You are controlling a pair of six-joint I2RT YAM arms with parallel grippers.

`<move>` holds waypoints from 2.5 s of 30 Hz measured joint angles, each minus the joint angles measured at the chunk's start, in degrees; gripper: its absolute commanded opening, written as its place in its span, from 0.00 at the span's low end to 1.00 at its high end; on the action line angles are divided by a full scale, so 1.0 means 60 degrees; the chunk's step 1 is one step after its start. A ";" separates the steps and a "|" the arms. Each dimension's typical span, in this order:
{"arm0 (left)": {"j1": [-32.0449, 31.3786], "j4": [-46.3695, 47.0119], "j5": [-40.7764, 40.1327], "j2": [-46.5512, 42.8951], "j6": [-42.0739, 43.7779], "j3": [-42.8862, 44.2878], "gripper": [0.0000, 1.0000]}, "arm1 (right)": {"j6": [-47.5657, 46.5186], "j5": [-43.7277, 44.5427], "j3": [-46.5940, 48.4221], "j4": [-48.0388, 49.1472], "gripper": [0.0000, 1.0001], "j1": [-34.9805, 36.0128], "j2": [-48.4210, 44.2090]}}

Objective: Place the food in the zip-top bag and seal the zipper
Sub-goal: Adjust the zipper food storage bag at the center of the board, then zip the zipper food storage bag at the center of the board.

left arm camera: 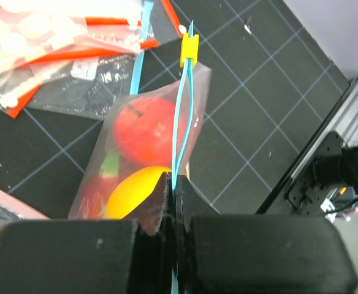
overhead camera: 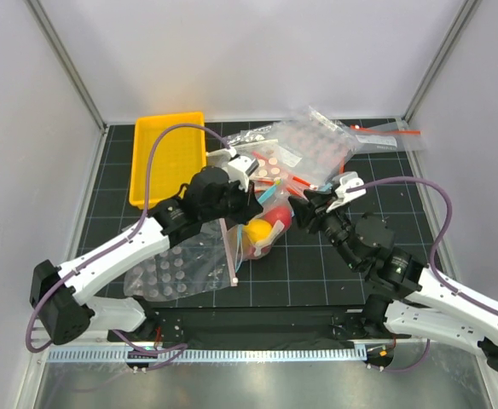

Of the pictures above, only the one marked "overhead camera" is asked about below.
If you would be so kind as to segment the red dragon fruit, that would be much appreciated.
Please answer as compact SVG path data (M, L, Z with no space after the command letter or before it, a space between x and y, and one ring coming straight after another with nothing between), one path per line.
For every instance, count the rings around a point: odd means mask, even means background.
M267 256L272 248L272 245L267 246L255 246L250 243L244 247L243 250L243 260L258 260Z

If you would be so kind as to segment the blue zipper clear bag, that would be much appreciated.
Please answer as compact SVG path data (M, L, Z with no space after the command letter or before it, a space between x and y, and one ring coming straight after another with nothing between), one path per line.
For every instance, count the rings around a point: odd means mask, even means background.
M227 229L226 246L235 272L243 262L267 256L273 245L292 226L293 211L288 202L289 196L286 183L275 182L257 196L263 207L259 215L247 224L232 225Z

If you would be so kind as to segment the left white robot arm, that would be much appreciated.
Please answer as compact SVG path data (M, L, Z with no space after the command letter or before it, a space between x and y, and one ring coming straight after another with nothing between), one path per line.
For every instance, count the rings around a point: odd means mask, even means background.
M38 351L32 344L36 321L54 345L77 339L97 323L129 332L138 341L153 337L157 321L141 302L105 302L97 292L139 262L198 235L207 222L229 218L246 224L261 213L250 179L257 167L258 162L247 157L222 168L206 166L178 194L145 209L135 225L93 251L59 266L40 262L32 273L27 348Z

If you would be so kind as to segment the yellow lemon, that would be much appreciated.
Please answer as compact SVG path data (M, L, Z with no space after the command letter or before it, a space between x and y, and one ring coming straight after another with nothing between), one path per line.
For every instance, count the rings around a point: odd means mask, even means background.
M263 219L256 218L248 222L242 227L242 243L245 246L248 244L256 244L258 241L267 239L272 231L272 226Z

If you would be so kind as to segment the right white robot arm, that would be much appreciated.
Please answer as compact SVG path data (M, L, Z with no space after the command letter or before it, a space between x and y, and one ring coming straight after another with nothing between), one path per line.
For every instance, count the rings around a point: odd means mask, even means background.
M291 197L298 226L323 234L351 271L374 288L360 317L369 337L425 337L485 358L498 372L498 301L422 263L395 245L384 219L352 221L331 191Z

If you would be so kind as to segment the red apple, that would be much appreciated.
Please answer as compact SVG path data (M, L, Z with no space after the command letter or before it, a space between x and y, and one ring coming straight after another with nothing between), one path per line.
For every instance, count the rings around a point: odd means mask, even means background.
M292 225L292 210L287 205L278 205L266 212L262 218L272 227L277 222L281 222L283 225L282 230L287 230Z

